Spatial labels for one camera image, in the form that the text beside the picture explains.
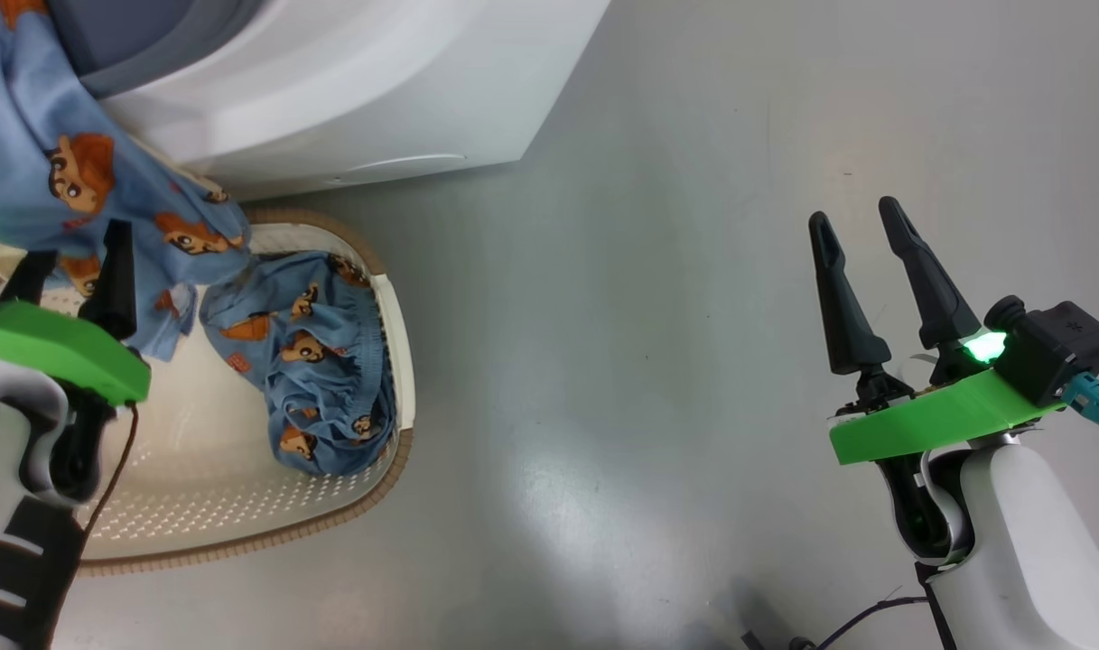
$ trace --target white washing machine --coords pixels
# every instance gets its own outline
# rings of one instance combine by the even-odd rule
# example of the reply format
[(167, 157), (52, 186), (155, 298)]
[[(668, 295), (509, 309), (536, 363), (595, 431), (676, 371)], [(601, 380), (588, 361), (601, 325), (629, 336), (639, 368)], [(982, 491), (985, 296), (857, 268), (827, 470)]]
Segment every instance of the white washing machine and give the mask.
[(84, 86), (240, 200), (520, 159), (608, 0), (48, 0)]

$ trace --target laundry basket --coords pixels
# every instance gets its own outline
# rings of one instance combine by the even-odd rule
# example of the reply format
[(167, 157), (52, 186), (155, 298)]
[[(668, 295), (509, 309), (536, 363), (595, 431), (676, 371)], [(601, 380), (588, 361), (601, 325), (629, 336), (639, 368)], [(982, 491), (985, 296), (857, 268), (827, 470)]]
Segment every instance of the laundry basket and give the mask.
[[(413, 443), (413, 363), (397, 294), (376, 254), (349, 229), (306, 210), (249, 211), (252, 252), (326, 251), (365, 272), (388, 344), (397, 428), (357, 476), (307, 476), (278, 464), (268, 445), (260, 392), (211, 349), (197, 324), (169, 363), (151, 361), (131, 456), (84, 550), (79, 575), (149, 572), (231, 558), (351, 521), (376, 506), (401, 475)], [(70, 289), (44, 307), (74, 313)], [(124, 451), (131, 415), (103, 433), (103, 486)], [(78, 509), (87, 521), (95, 502)]]

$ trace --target blue cartoon-print fabric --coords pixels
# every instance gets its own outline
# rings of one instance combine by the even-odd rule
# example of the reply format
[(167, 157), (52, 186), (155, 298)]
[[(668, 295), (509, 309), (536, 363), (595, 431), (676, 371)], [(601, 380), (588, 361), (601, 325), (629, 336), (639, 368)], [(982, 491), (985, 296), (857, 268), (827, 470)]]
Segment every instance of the blue cartoon-print fabric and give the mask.
[(136, 333), (173, 356), (195, 285), (247, 264), (247, 222), (225, 194), (170, 172), (79, 86), (43, 0), (0, 0), (0, 243), (58, 251), (48, 282), (90, 296), (109, 219), (132, 223)]
[(380, 313), (367, 277), (347, 260), (257, 256), (208, 288), (200, 321), (227, 365), (264, 392), (278, 461), (344, 476), (387, 448), (397, 401)]

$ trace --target black cable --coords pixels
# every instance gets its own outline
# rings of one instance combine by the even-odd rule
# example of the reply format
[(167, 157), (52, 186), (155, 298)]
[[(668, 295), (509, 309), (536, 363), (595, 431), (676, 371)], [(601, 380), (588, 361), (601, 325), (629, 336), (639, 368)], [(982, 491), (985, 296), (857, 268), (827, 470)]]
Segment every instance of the black cable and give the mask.
[(859, 614), (854, 618), (851, 618), (850, 623), (839, 628), (837, 632), (831, 634), (830, 637), (826, 637), (825, 641), (820, 642), (820, 645), (818, 645), (817, 647), (817, 650), (826, 650), (826, 648), (833, 646), (833, 643), (837, 641), (842, 637), (842, 635), (850, 632), (850, 630), (854, 629), (854, 626), (866, 620), (866, 618), (870, 617), (872, 614), (880, 613), (880, 610), (889, 609), (891, 607), (900, 607), (903, 605), (918, 605), (920, 602), (928, 602), (928, 599), (925, 599), (925, 596), (915, 596), (915, 597), (896, 597), (893, 601), (879, 602), (878, 605), (867, 608), (866, 610), (864, 610), (864, 613)]
[(84, 543), (87, 543), (91, 539), (91, 531), (96, 528), (96, 522), (99, 521), (99, 514), (103, 513), (104, 506), (108, 506), (108, 499), (115, 492), (115, 482), (119, 482), (120, 474), (124, 473), (124, 465), (127, 465), (127, 458), (132, 456), (132, 443), (135, 441), (135, 431), (140, 428), (140, 410), (137, 410), (134, 404), (131, 405), (131, 408), (132, 429), (127, 432), (124, 453), (120, 454), (119, 462), (115, 464), (115, 471), (112, 472), (112, 481), (108, 482), (108, 488), (103, 489), (103, 496), (99, 498), (99, 502), (96, 502), (96, 509), (91, 510), (91, 517), (88, 518), (88, 526), (84, 528)]

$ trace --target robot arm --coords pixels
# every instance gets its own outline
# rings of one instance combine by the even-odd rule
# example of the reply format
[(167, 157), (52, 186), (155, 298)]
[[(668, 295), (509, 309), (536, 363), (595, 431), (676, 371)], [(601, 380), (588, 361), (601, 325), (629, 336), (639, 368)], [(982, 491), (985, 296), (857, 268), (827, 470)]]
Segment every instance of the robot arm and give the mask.
[(114, 408), (147, 396), (131, 228), (112, 221), (96, 291), (70, 318), (37, 307), (55, 254), (25, 256), (0, 296), (0, 650), (51, 643), (87, 541), (74, 508), (99, 488)]
[[(915, 558), (943, 646), (1099, 650), (1099, 551), (1052, 470), (1020, 431), (1064, 403), (1099, 423), (1099, 322), (1073, 304), (1026, 313), (1015, 297), (987, 315), (1007, 333), (996, 360), (970, 354), (981, 326), (892, 198), (879, 213), (918, 301), (919, 335), (939, 360), (915, 394), (885, 373), (825, 214), (810, 218), (831, 371), (859, 373), (837, 412), (842, 464), (872, 461)], [(958, 443), (969, 449), (936, 453)]]

